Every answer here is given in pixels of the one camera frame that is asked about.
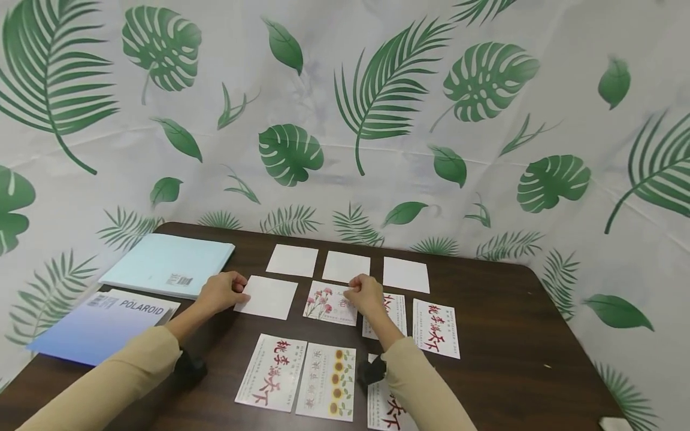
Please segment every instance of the dark brown table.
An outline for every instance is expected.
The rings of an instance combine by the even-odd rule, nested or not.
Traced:
[[[366,392],[356,388],[354,423],[302,417],[234,402],[259,334],[357,349],[357,358],[378,354],[378,342],[357,327],[302,317],[311,280],[265,272],[276,243],[319,249],[315,279],[328,250],[370,256],[381,280],[383,257],[424,262],[431,294],[385,288],[406,295],[408,327],[413,298],[451,305],[457,315],[461,360],[426,353],[453,389],[479,431],[598,430],[602,416],[622,413],[577,339],[528,268],[370,248],[312,239],[166,223],[156,232],[231,242],[237,246],[225,270],[299,283],[287,321],[227,311],[193,337],[188,349],[205,358],[208,376],[185,390],[171,377],[123,412],[108,430],[264,431],[365,430]],[[183,301],[181,309],[189,305]],[[0,430],[14,430],[89,368],[39,355],[0,394]]]

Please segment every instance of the beige sleeve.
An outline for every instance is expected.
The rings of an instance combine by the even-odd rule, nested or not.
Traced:
[[[177,339],[163,326],[146,330],[40,409],[17,431],[100,431],[175,368]]]
[[[477,431],[412,338],[396,341],[381,358],[387,364],[386,381],[391,392],[420,431]]]

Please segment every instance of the green leaf print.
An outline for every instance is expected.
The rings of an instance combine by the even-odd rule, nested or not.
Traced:
[[[2,27],[6,70],[0,69],[0,112],[11,119],[52,133],[60,148],[80,168],[97,171],[79,160],[64,141],[116,112],[111,94],[94,90],[114,84],[102,81],[112,63],[83,51],[84,45],[105,42],[85,32],[102,25],[80,25],[99,9],[98,1],[21,0],[7,13]]]
[[[625,98],[630,89],[628,63],[613,55],[609,56],[609,68],[599,80],[599,95],[614,109]]]
[[[539,60],[513,44],[474,45],[453,64],[443,86],[454,104],[431,126],[431,132],[451,109],[460,121],[477,122],[498,116],[539,70]]]
[[[594,366],[625,414],[633,431],[659,429],[653,422],[659,416],[654,414],[654,410],[649,406],[649,399],[645,398],[635,385],[630,383],[627,376],[600,362],[595,362]]]
[[[615,205],[605,234],[611,231],[613,219],[632,194],[652,205],[690,217],[690,114],[654,142],[666,114],[664,112],[651,128],[652,117],[649,117],[637,135],[628,158],[632,189]]]
[[[340,241],[371,247],[384,245],[383,235],[369,223],[369,217],[364,215],[361,205],[353,209],[350,203],[347,214],[333,211],[333,225]]]
[[[316,209],[303,205],[298,205],[294,211],[292,205],[289,208],[278,208],[259,222],[259,228],[264,234],[276,234],[283,237],[291,237],[297,233],[305,235],[307,232],[317,232],[317,225],[323,223],[311,219],[315,211]]]
[[[13,170],[0,165],[0,256],[19,245],[19,234],[29,228],[29,219],[17,211],[36,200],[31,183]]]
[[[348,95],[345,71],[341,68],[341,87],[338,88],[336,74],[333,74],[335,97],[345,124],[357,138],[355,140],[355,161],[359,174],[364,176],[362,162],[359,160],[359,141],[361,139],[384,139],[409,133],[412,127],[411,112],[414,102],[421,102],[428,90],[414,80],[420,74],[434,74],[428,63],[440,58],[428,57],[432,50],[445,48],[451,38],[443,37],[452,30],[453,24],[430,22],[421,32],[423,20],[417,25],[401,31],[384,43],[371,57],[365,67],[362,80],[358,79],[362,64],[362,50]]]
[[[535,250],[542,248],[535,244],[543,238],[539,232],[506,232],[491,238],[477,247],[477,259],[498,262],[504,259],[517,259],[521,256],[535,256]]]
[[[577,201],[587,191],[590,176],[579,157],[545,157],[527,166],[517,186],[517,201],[524,211],[534,213],[555,207],[559,197]]]
[[[282,25],[265,17],[262,17],[262,20],[268,28],[268,44],[275,59],[295,69],[297,75],[301,75],[304,59],[299,43]]]
[[[45,262],[42,273],[34,271],[34,280],[17,292],[19,298],[10,307],[11,328],[5,338],[27,345],[72,311],[88,288],[88,279],[98,271],[88,267],[95,257],[76,263],[70,250]]]
[[[204,161],[201,158],[201,150],[197,145],[196,139],[194,139],[187,129],[169,118],[153,117],[152,120],[163,126],[163,131],[168,137],[168,140],[178,151],[182,154],[194,157],[201,162]]]
[[[271,126],[259,133],[259,152],[266,171],[281,186],[295,187],[309,179],[306,171],[324,165],[319,141],[294,124]]]
[[[602,322],[612,328],[639,328],[644,326],[654,332],[645,315],[633,304],[621,297],[596,294],[585,299],[582,303],[590,307]]]
[[[146,71],[142,105],[149,78],[165,91],[182,91],[194,84],[200,45],[201,30],[177,12],[152,6],[125,11],[122,50]]]
[[[386,220],[381,227],[385,228],[391,224],[406,225],[415,219],[422,208],[426,207],[428,207],[428,205],[423,202],[403,202],[393,208],[388,215],[386,215]]]
[[[467,165],[465,160],[458,156],[455,151],[447,147],[437,147],[429,145],[429,150],[433,153],[433,169],[439,177],[458,183],[460,188],[465,185],[467,180]]]

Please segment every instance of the white card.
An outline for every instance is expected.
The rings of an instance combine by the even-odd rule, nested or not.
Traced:
[[[318,254],[319,250],[315,248],[276,244],[270,261],[268,261],[266,272],[314,277],[314,267]]]
[[[261,334],[235,403],[291,412],[306,341]]]
[[[352,422],[355,349],[309,343],[296,414]]]
[[[391,318],[395,326],[402,332],[402,334],[407,337],[407,313],[405,312],[405,296],[397,295],[394,293],[384,293],[384,307],[386,307],[386,312],[388,317]],[[379,337],[376,336],[374,331],[369,325],[369,321],[366,317],[362,323],[362,336],[366,338],[371,338],[378,340]]]
[[[460,359],[455,308],[415,299],[413,335],[422,350]]]
[[[369,362],[376,358],[369,355]],[[369,385],[366,394],[366,425],[370,430],[419,431],[412,416],[393,396],[386,379]]]
[[[384,257],[384,285],[392,288],[429,293],[426,264]]]
[[[371,258],[341,252],[328,252],[324,266],[324,280],[342,281],[348,283],[360,274],[369,275]]]
[[[312,281],[302,316],[357,326],[357,308],[343,296],[346,290],[349,290],[349,287]]]
[[[292,281],[253,275],[249,277],[243,290],[243,293],[252,298],[249,302],[235,305],[235,311],[287,320],[296,290],[297,283]]]

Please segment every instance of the card with pink flowers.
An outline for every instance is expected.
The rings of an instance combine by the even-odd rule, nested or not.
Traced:
[[[348,289],[347,286],[312,281],[302,316],[357,326],[357,309],[343,296]]]

